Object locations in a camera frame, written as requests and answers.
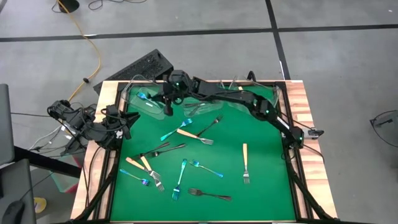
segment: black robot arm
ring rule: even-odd
[[[84,108],[74,110],[67,100],[56,101],[47,108],[47,113],[56,120],[69,124],[73,137],[65,146],[64,153],[71,153],[81,148],[79,138],[94,140],[105,150],[117,150],[119,142],[124,136],[131,139],[130,128],[138,120],[138,113],[119,112],[115,105],[106,106],[101,112],[105,118],[100,123],[95,123],[95,116],[85,111]]]
[[[158,94],[148,96],[153,101],[165,104],[164,113],[173,115],[172,103],[181,104],[186,97],[193,97],[201,101],[223,100],[244,105],[250,113],[260,121],[268,121],[275,128],[285,134],[285,143],[289,147],[303,148],[303,131],[296,126],[289,126],[278,117],[277,110],[270,101],[263,96],[245,90],[225,90],[217,83],[206,82],[199,78],[190,79],[182,70],[174,70],[164,76]]]

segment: fork with blue handle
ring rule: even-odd
[[[136,177],[135,175],[130,174],[129,172],[125,171],[124,169],[119,169],[119,171],[122,174],[126,174],[126,175],[129,175],[130,177],[133,177],[133,178],[135,178],[137,180],[140,180],[141,183],[144,184],[145,186],[149,186],[149,183],[150,183],[149,180]]]
[[[209,168],[207,168],[207,167],[204,167],[204,166],[202,166],[202,165],[199,165],[199,162],[196,161],[196,160],[192,160],[192,161],[189,162],[189,163],[190,163],[191,165],[195,166],[195,167],[200,167],[200,168],[203,168],[203,169],[205,169],[205,170],[207,170],[207,171],[210,171],[210,172],[216,174],[217,176],[219,176],[219,177],[221,177],[221,178],[224,177],[223,174],[217,173],[217,172],[215,172],[215,171],[213,171],[213,170],[211,170],[211,169],[209,169]]]
[[[182,122],[182,124],[180,125],[180,127],[176,128],[175,130],[163,135],[160,140],[164,141],[165,139],[167,139],[170,135],[172,135],[174,132],[176,132],[179,128],[182,128],[188,124],[192,123],[192,119],[186,119],[185,121]]]
[[[182,160],[182,165],[181,165],[181,173],[180,173],[180,178],[178,179],[177,186],[173,190],[173,200],[178,200],[178,196],[180,195],[180,183],[181,183],[181,178],[182,174],[184,173],[185,166],[187,165],[187,159]]]

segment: transparent container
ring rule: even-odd
[[[67,164],[71,164],[73,166],[81,167],[81,164],[79,164],[79,162],[73,155],[64,155],[59,159],[59,161],[66,162]],[[78,178],[58,173],[53,173],[51,177],[53,178],[55,185],[57,185],[61,193],[76,192],[79,183]]]

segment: yellow object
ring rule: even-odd
[[[35,212],[39,214],[43,212],[45,207],[47,206],[47,201],[45,198],[34,197],[34,204],[35,204]]]
[[[79,24],[77,23],[77,21],[75,20],[75,18],[70,14],[70,12],[68,11],[68,9],[60,2],[60,0],[57,0],[57,2],[58,2],[58,4],[63,8],[63,10],[65,10],[65,12],[68,13],[70,19],[75,23],[75,25],[77,26],[77,29],[79,29],[80,35],[81,35],[84,39],[86,39],[89,43],[92,44],[92,46],[94,47],[95,52],[96,52],[96,54],[97,54],[97,56],[98,56],[98,66],[97,66],[97,69],[88,77],[88,79],[90,80],[90,79],[92,79],[92,78],[95,77],[95,75],[98,73],[98,71],[99,71],[100,68],[101,68],[101,55],[100,55],[100,52],[99,52],[97,46],[96,46],[89,38],[87,38],[86,35],[83,34],[83,31],[81,31],[81,28],[80,28]],[[72,98],[79,92],[80,88],[81,88],[84,84],[85,84],[85,83],[82,82],[82,83],[79,85],[79,87],[78,87],[78,88],[72,93],[72,95],[69,97],[68,101],[71,101],[71,100],[72,100]]]

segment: wood grain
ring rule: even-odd
[[[259,80],[259,82],[281,82],[281,80]],[[100,122],[103,119],[103,114],[101,114],[100,110],[105,108],[107,105],[112,105],[115,102],[118,83],[127,83],[128,81],[105,81],[103,82],[103,86],[101,89],[101,93],[98,99],[98,106],[96,110],[96,122]],[[209,82],[219,82],[219,80],[210,80]],[[287,86],[287,94],[290,102],[290,109],[293,114],[293,118],[296,121],[299,121],[309,127],[314,126],[313,119],[311,116],[310,106],[307,100],[307,94],[305,92],[303,81],[300,80],[291,80],[285,81]],[[139,81],[137,83],[147,83],[147,81]],[[282,111],[285,113],[285,105],[283,102],[282,95],[280,95],[280,105]],[[120,110],[123,110],[124,102],[121,100]],[[305,140],[305,144],[320,151],[320,147],[318,141],[316,140]],[[98,148],[97,144],[93,141],[90,141],[87,147],[87,152],[85,156],[84,167],[88,172],[91,158],[93,157],[94,152]],[[98,184],[100,181],[101,168],[104,161],[104,150],[99,150],[97,153],[95,160],[93,162],[93,168],[91,170],[91,180],[90,180],[90,189],[89,196],[90,199],[93,198],[94,194],[98,190]],[[328,177],[326,175],[325,166],[323,165],[322,158],[311,151],[306,150],[305,148],[300,151],[305,177],[307,180],[307,187],[317,202],[323,207],[323,209],[331,216],[337,217],[335,204],[333,203],[333,198],[331,196]],[[112,152],[111,159],[109,161],[109,169],[113,164],[114,152]],[[305,217],[305,205],[302,194],[298,188],[297,195],[300,206],[300,211],[303,217]],[[101,203],[101,210],[99,213],[100,218],[104,218],[106,206],[108,204],[108,194],[109,188],[104,193],[103,200]],[[86,187],[83,173],[81,173],[78,189],[76,193],[75,203],[73,204],[71,218],[75,218],[79,216],[79,214],[85,208],[85,199],[86,199]]]

